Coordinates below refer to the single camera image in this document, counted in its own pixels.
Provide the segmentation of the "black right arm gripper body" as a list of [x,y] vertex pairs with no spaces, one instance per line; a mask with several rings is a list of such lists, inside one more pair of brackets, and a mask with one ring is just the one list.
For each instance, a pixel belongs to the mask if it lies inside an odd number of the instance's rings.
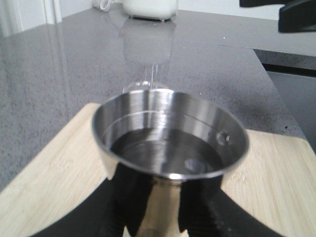
[[259,7],[273,4],[287,4],[292,0],[239,0],[240,7]]

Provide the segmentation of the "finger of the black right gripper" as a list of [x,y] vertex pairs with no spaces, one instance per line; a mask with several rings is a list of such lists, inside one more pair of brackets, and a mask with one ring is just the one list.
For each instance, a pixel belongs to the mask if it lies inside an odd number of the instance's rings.
[[279,32],[315,32],[316,1],[292,0],[279,10]]

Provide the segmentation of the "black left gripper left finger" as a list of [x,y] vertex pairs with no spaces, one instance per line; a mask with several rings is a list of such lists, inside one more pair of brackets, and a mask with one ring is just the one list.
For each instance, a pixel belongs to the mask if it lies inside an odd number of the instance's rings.
[[111,180],[102,184],[78,207],[37,237],[120,237],[141,230],[153,176],[120,164]]

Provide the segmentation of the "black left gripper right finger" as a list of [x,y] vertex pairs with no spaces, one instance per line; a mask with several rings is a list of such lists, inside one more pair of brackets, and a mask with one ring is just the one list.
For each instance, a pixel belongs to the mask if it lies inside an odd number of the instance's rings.
[[278,237],[222,189],[225,171],[181,174],[179,232],[191,237]]

